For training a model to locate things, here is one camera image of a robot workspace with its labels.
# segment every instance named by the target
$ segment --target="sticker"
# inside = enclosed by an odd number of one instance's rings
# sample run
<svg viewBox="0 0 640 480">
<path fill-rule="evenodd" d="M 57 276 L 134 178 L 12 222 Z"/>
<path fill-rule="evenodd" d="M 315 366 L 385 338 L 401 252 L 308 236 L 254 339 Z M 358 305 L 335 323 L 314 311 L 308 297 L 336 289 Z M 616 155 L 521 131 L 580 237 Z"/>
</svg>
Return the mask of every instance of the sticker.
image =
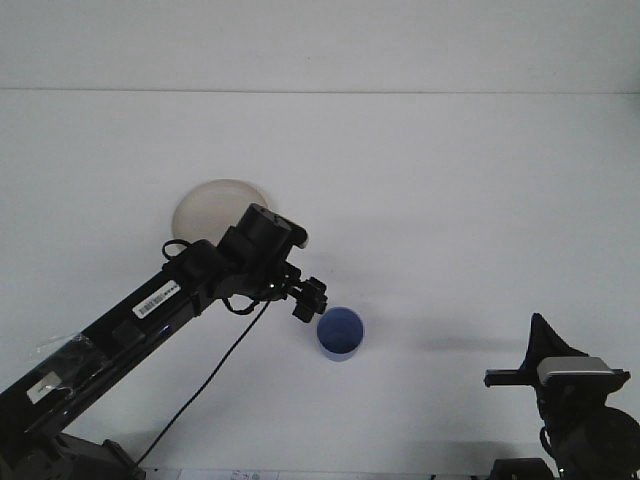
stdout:
<svg viewBox="0 0 640 480">
<path fill-rule="evenodd" d="M 27 390 L 27 396 L 34 405 L 60 386 L 62 380 L 56 372 L 48 373 L 42 380 Z"/>
<path fill-rule="evenodd" d="M 135 313 L 136 317 L 139 319 L 143 319 L 179 291 L 180 285 L 173 280 L 169 280 L 162 287 L 136 305 L 133 308 L 133 313 Z"/>
</svg>

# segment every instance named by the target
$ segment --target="black cable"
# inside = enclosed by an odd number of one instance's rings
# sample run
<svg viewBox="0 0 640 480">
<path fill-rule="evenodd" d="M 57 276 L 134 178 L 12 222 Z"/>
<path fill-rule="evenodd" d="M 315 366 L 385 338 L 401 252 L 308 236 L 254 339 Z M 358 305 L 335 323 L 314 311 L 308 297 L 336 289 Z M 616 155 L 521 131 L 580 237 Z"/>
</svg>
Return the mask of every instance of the black cable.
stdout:
<svg viewBox="0 0 640 480">
<path fill-rule="evenodd" d="M 222 303 L 224 303 L 224 306 L 227 307 L 227 310 L 231 313 L 235 313 L 236 315 L 250 315 L 260 302 L 258 300 L 254 300 L 247 308 L 240 308 L 238 310 L 231 306 L 231 302 L 229 302 L 228 298 L 223 298 Z"/>
<path fill-rule="evenodd" d="M 253 326 L 258 322 L 258 320 L 260 320 L 260 317 L 262 316 L 262 314 L 265 312 L 265 310 L 267 309 L 267 307 L 269 306 L 269 304 L 271 303 L 271 301 L 268 301 L 264 304 L 264 307 L 262 307 L 262 310 L 260 310 L 260 312 L 258 313 L 258 315 L 256 315 L 256 318 L 253 319 L 253 321 L 249 324 L 249 326 L 246 328 L 246 330 L 244 332 L 242 332 L 242 335 L 240 335 L 240 337 L 238 337 L 238 339 L 236 340 L 236 342 L 231 346 L 231 348 L 227 351 L 227 353 L 224 354 L 224 357 L 222 357 L 222 360 L 220 360 L 220 363 L 218 363 L 218 366 L 215 368 L 215 370 L 213 371 L 213 373 L 211 375 L 209 375 L 209 378 L 207 378 L 205 380 L 205 382 L 202 384 L 202 386 L 196 391 L 196 393 L 193 394 L 193 396 L 187 401 L 187 403 L 185 403 L 182 408 L 180 410 L 178 410 L 178 413 L 176 413 L 173 418 L 169 421 L 169 423 L 167 423 L 167 426 L 164 427 L 164 429 L 162 430 L 162 432 L 160 432 L 160 434 L 156 437 L 156 439 L 153 441 L 153 443 L 151 444 L 151 446 L 149 448 L 147 448 L 147 451 L 144 452 L 142 454 L 142 456 L 140 457 L 140 459 L 135 463 L 134 468 L 137 468 L 140 463 L 142 463 L 142 461 L 147 458 L 147 455 L 149 455 L 149 453 L 151 453 L 151 451 L 155 448 L 155 446 L 158 444 L 158 442 L 160 441 L 160 439 L 162 439 L 162 437 L 164 436 L 165 433 L 167 433 L 167 431 L 171 428 L 171 426 L 176 422 L 176 420 L 178 420 L 178 417 L 180 417 L 180 415 L 182 415 L 182 413 L 189 408 L 189 406 L 194 402 L 194 400 L 196 398 L 198 398 L 198 395 L 200 395 L 205 388 L 207 388 L 207 385 L 209 385 L 209 383 L 211 383 L 211 380 L 213 380 L 213 377 L 216 376 L 216 374 L 218 373 L 218 371 L 220 370 L 220 368 L 222 367 L 222 365 L 224 365 L 224 362 L 227 361 L 227 358 L 229 358 L 229 356 L 231 355 L 231 353 L 235 350 L 235 348 L 240 344 L 240 342 L 244 339 L 244 337 L 247 336 L 247 334 L 251 331 L 251 329 L 253 328 Z"/>
</svg>

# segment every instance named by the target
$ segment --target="white table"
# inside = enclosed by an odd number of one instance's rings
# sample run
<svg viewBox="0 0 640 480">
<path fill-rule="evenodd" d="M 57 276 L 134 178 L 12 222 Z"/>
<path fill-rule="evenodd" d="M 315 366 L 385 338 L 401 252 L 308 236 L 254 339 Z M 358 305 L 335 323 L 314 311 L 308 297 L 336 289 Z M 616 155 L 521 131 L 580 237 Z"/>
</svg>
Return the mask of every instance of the white table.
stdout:
<svg viewBox="0 0 640 480">
<path fill-rule="evenodd" d="M 540 456 L 529 318 L 640 372 L 640 96 L 0 92 L 0 385 L 159 270 L 173 209 L 251 181 L 361 313 L 334 364 L 272 306 L 147 465 L 488 472 Z M 69 429 L 135 457 L 246 323 L 213 306 Z M 638 417 L 640 382 L 611 404 Z"/>
<path fill-rule="evenodd" d="M 147 471 L 147 480 L 470 480 L 470 478 L 469 475 L 389 475 L 244 470 L 149 469 Z"/>
</svg>

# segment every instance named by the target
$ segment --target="plastic cup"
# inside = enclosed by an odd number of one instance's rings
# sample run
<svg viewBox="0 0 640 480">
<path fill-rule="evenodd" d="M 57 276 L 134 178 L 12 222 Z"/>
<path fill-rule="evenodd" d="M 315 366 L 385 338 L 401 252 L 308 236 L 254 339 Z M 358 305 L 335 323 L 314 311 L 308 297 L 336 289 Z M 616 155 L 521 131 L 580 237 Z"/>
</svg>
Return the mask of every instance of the plastic cup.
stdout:
<svg viewBox="0 0 640 480">
<path fill-rule="evenodd" d="M 358 350 L 364 338 L 364 325 L 353 310 L 333 307 L 318 320 L 316 333 L 324 354 L 331 360 L 341 362 L 351 358 Z"/>
</svg>

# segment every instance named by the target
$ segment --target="barcode label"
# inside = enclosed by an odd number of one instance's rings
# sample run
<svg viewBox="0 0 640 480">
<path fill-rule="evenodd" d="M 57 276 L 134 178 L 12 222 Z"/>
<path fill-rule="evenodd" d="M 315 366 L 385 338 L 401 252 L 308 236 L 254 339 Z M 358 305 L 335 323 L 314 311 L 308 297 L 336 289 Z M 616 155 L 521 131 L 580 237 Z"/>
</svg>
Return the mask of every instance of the barcode label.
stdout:
<svg viewBox="0 0 640 480">
<path fill-rule="evenodd" d="M 133 308 L 133 313 L 135 313 L 136 317 L 139 319 L 143 319 L 179 291 L 180 285 L 173 280 L 169 280 L 162 287 L 136 305 Z"/>
<path fill-rule="evenodd" d="M 31 400 L 31 403 L 35 405 L 44 397 L 49 395 L 53 390 L 58 388 L 61 383 L 62 380 L 60 380 L 60 377 L 56 372 L 49 372 L 42 378 L 42 380 L 27 390 L 27 396 L 29 397 L 29 400 Z"/>
</svg>

